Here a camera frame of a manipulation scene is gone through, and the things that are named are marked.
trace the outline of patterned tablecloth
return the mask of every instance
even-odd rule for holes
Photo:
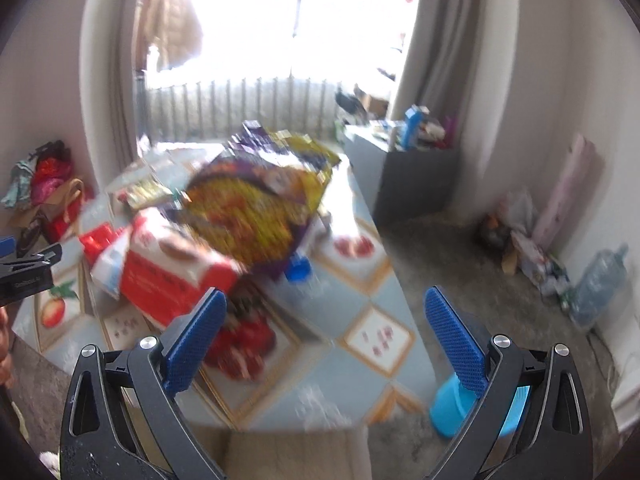
[[[126,225],[116,190],[152,172],[166,186],[183,187],[220,149],[212,144],[147,155],[87,205],[78,232],[105,221]],[[430,405],[436,390],[431,361],[347,161],[334,171],[322,203],[332,225],[310,254],[313,277],[300,286],[284,279],[242,282],[232,294],[232,301],[237,296],[260,304],[276,333],[259,380],[232,380],[203,365],[191,388],[177,396],[187,420],[237,430],[313,431],[421,413]],[[62,322],[53,328],[42,323],[44,306],[59,301],[47,291],[23,302],[14,331],[69,374],[83,346],[127,349],[156,330],[126,299],[116,301],[92,283],[77,237],[63,243],[54,282],[65,291]]]

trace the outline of pink board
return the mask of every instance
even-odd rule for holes
[[[585,139],[581,134],[576,135],[558,182],[531,235],[532,240],[543,250],[548,250],[562,227],[578,195],[580,185],[587,175],[595,152],[596,147],[593,142]]]

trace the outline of gray cabinet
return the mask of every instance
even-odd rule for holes
[[[458,150],[390,152],[370,129],[347,126],[344,153],[378,225],[441,211],[450,199]]]

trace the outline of blue bottle cap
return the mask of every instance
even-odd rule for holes
[[[304,282],[311,276],[311,262],[306,256],[294,254],[289,260],[289,267],[284,271],[290,283]]]

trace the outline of white wall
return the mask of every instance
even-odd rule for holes
[[[484,21],[450,208],[473,219],[545,164],[564,93],[568,0],[482,0]]]
[[[597,160],[553,249],[577,281],[598,250],[629,243],[632,279],[599,323],[625,372],[615,406],[640,386],[640,32],[618,0],[570,0],[570,15],[561,116],[533,192],[546,202],[575,132],[596,144]],[[640,413],[640,403],[630,413]],[[619,426],[629,421],[618,417]]]
[[[85,0],[32,0],[0,56],[0,189],[15,161],[48,140],[71,147],[95,185],[82,126],[78,55]],[[0,210],[0,232],[8,214]]]
[[[82,118],[95,178],[107,186],[135,159],[132,35],[137,0],[86,0],[80,37]]]

